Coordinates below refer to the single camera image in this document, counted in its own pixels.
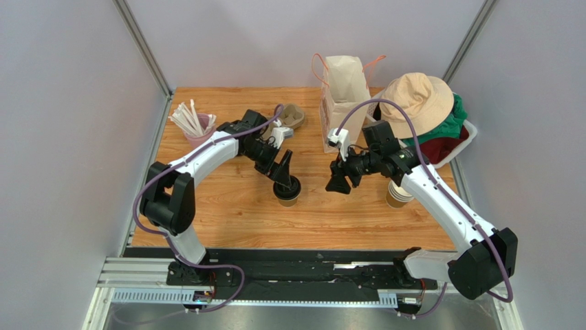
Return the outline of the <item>single paper coffee cup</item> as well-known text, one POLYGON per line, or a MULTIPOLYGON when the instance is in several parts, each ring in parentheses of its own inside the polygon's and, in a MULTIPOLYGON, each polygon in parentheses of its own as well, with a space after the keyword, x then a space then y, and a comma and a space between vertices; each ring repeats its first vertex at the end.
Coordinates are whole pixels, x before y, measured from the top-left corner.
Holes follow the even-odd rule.
POLYGON ((299 196, 277 196, 277 201, 283 207, 289 208, 294 206, 298 201, 299 196))

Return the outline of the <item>white paper takeout bag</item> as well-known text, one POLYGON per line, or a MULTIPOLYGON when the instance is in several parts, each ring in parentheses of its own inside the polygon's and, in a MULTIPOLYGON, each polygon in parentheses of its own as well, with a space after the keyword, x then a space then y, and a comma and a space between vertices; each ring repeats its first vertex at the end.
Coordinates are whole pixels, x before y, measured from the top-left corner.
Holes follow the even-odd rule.
POLYGON ((318 59, 323 66, 323 72, 317 73, 312 69, 314 76, 321 82, 321 103, 318 114, 321 121, 323 150, 325 153, 334 153, 336 149, 327 143, 327 134, 336 130, 349 112, 360 103, 371 98, 369 79, 376 64, 385 59, 380 55, 375 60, 362 64, 357 56, 326 56, 315 53, 312 60, 318 59))

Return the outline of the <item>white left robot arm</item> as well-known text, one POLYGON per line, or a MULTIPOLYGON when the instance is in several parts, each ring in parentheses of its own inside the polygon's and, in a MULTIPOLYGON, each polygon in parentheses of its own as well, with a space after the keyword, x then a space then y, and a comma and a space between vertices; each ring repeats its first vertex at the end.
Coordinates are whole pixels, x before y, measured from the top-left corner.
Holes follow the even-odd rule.
POLYGON ((282 206, 292 206, 301 192, 298 178, 290 174, 292 152, 281 161, 276 157, 284 140, 293 137, 294 128, 280 119, 278 106, 267 119, 247 110, 241 120, 225 122, 201 145, 170 164, 150 165, 146 183, 135 198, 134 213, 144 215, 155 226, 155 234, 165 237, 177 251, 171 271, 203 284, 210 279, 209 253, 199 241, 192 222, 196 213, 196 187, 224 162, 245 156, 256 171, 273 182, 273 193, 282 206))

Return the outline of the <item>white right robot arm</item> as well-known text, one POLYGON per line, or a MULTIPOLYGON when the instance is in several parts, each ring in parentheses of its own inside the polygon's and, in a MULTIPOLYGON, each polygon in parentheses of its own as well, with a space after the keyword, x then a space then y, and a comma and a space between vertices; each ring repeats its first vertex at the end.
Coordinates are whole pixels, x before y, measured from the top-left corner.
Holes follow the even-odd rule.
POLYGON ((332 129, 327 143, 339 150, 330 164, 326 189, 348 195, 365 175, 381 174, 412 195, 438 222, 453 242, 455 252, 413 248, 394 263, 410 281, 419 278, 452 284, 474 300, 504 283, 511 287, 518 238, 510 228, 496 229, 455 194, 418 155, 415 146, 402 147, 390 125, 372 122, 362 129, 367 148, 356 152, 346 129, 332 129))

